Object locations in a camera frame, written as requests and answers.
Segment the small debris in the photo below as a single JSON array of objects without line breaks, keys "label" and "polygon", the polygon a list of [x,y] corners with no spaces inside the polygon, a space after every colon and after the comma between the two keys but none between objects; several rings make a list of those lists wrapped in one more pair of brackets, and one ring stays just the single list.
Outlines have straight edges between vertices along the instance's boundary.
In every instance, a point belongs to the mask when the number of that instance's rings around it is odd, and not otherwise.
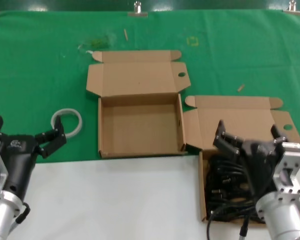
[{"label": "small debris", "polygon": [[123,31],[124,31],[124,36],[125,36],[125,40],[128,42],[128,34],[127,34],[127,31],[126,31],[126,29],[123,29]]},{"label": "small debris", "polygon": [[238,90],[237,90],[237,91],[238,91],[238,93],[240,93],[240,92],[241,92],[241,90],[242,90],[242,89],[244,89],[244,87],[245,87],[245,85],[244,85],[244,84],[242,84],[242,85],[241,85],[241,86],[238,88]]}]

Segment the black wire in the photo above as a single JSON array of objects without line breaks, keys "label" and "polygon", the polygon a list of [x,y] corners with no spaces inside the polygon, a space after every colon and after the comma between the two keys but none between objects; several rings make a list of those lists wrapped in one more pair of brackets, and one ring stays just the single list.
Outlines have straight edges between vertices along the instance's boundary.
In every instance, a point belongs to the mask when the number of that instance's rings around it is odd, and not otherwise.
[{"label": "black wire", "polygon": [[241,206],[242,204],[247,203],[247,201],[238,201],[238,202],[233,202],[233,203],[228,203],[219,206],[216,210],[213,211],[213,213],[210,215],[208,223],[206,225],[206,238],[207,240],[210,240],[210,225],[213,219],[216,217],[216,215],[221,212],[222,210],[225,210],[230,207],[236,207],[236,206]]},{"label": "black wire", "polygon": [[24,209],[24,211],[23,211],[23,213],[21,213],[16,219],[15,219],[15,222],[17,223],[17,224],[21,224],[25,219],[26,219],[26,217],[28,216],[28,214],[30,213],[30,207],[29,207],[29,205],[26,203],[26,202],[24,202],[23,203],[23,206],[25,206],[25,209]]},{"label": "black wire", "polygon": [[[209,190],[217,190],[219,189],[219,192],[222,193],[225,190],[228,190],[227,196],[229,197],[232,195],[233,199],[238,198],[241,194],[241,196],[244,196],[244,190],[240,187],[238,187],[239,191],[236,191],[234,188],[234,185],[230,185],[230,189],[226,189],[225,185],[220,185],[220,179],[222,179],[221,176],[226,176],[227,178],[236,178],[241,179],[242,181],[245,181],[247,183],[247,177],[246,177],[246,171],[244,170],[244,167],[242,165],[239,165],[237,163],[233,163],[233,161],[221,157],[218,158],[217,155],[212,156],[209,159],[209,166],[210,171],[207,174],[207,188],[206,191]],[[212,214],[208,217],[208,223],[206,226],[206,237],[207,240],[210,240],[210,226],[214,219],[217,219],[217,221],[223,221],[223,222],[230,222],[235,219],[250,219],[252,221],[264,224],[265,222],[262,221],[256,212],[255,204],[253,202],[254,197],[261,196],[266,189],[270,186],[273,180],[273,175],[275,173],[275,168],[270,165],[270,171],[271,174],[269,176],[269,179],[266,181],[266,184],[262,187],[262,189],[257,192],[255,195],[251,195],[250,192],[248,192],[250,195],[246,196],[246,199],[240,202],[233,202],[231,199],[223,199],[223,196],[221,196],[221,199],[218,199],[215,197],[215,195],[211,194],[211,192],[206,192],[206,198],[210,198],[212,200],[211,202],[208,202],[208,205],[219,205],[216,209],[212,210]]]}]

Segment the white tape roll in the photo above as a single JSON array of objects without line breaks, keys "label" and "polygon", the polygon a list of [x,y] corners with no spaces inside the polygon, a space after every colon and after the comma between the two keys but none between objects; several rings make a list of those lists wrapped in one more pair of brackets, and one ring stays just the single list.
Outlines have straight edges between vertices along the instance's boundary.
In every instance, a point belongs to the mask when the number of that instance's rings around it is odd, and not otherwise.
[{"label": "white tape roll", "polygon": [[73,109],[73,108],[64,108],[64,109],[60,109],[59,111],[56,111],[53,114],[52,118],[51,118],[51,126],[54,129],[55,128],[55,121],[56,121],[57,116],[69,115],[69,114],[76,115],[79,119],[79,124],[75,128],[75,130],[73,130],[70,133],[65,134],[65,137],[67,139],[74,137],[75,135],[77,135],[80,132],[80,130],[82,128],[82,118],[81,118],[80,113],[77,110]]}]

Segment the green tablecloth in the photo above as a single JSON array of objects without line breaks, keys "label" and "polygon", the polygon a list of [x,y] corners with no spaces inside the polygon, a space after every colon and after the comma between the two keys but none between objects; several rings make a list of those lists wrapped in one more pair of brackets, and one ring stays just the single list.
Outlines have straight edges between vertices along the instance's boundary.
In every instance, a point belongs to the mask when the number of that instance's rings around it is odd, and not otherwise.
[{"label": "green tablecloth", "polygon": [[[124,29],[128,34],[125,39]],[[271,96],[284,101],[300,133],[300,16],[278,10],[4,12],[0,15],[0,115],[7,134],[51,128],[53,113],[74,108],[80,134],[47,160],[99,159],[97,102],[86,93],[83,43],[107,37],[109,50],[180,50],[188,95]],[[241,92],[237,89],[245,84]],[[71,131],[77,121],[63,119]]]}]

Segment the open cardboard box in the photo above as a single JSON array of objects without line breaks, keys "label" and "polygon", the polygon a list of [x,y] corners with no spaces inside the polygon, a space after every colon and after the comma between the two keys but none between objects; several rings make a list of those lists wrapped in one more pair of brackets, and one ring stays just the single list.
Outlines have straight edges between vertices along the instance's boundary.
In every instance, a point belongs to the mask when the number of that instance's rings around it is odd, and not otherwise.
[{"label": "open cardboard box", "polygon": [[102,158],[180,155],[186,145],[180,92],[190,86],[177,50],[95,51],[86,89],[98,99]]},{"label": "open cardboard box", "polygon": [[[286,111],[275,110],[283,101],[274,97],[250,96],[188,96],[185,103],[196,109],[183,113],[186,144],[200,150],[199,192],[202,221],[206,220],[205,184],[209,171],[208,159],[218,153],[213,146],[219,120],[228,133],[243,139],[271,141],[270,129],[276,124],[289,140],[300,143],[299,133]],[[239,219],[234,223],[242,224]]]}]

